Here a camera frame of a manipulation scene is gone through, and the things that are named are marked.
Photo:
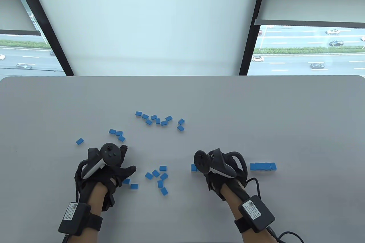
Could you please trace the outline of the person's left hand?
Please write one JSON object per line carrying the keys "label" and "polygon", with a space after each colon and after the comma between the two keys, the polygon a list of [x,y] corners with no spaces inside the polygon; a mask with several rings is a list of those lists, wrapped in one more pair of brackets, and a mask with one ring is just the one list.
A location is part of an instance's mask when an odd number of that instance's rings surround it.
{"label": "person's left hand", "polygon": [[87,159],[81,161],[74,176],[76,186],[76,201],[87,203],[97,183],[106,187],[107,193],[103,199],[102,211],[113,207],[113,194],[117,187],[136,172],[135,166],[122,168],[121,165],[128,147],[106,143],[100,149],[89,148]]}

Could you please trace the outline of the person's right hand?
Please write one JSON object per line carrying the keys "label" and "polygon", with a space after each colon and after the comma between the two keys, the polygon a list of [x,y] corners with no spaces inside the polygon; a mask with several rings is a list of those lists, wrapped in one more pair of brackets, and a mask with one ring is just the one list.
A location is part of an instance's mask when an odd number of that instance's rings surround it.
{"label": "person's right hand", "polygon": [[245,160],[239,160],[241,168],[238,167],[236,160],[231,158],[227,162],[236,171],[236,178],[227,178],[220,174],[210,172],[205,175],[208,189],[213,190],[223,201],[238,199],[246,201],[250,196],[245,191],[248,177],[247,165]]}

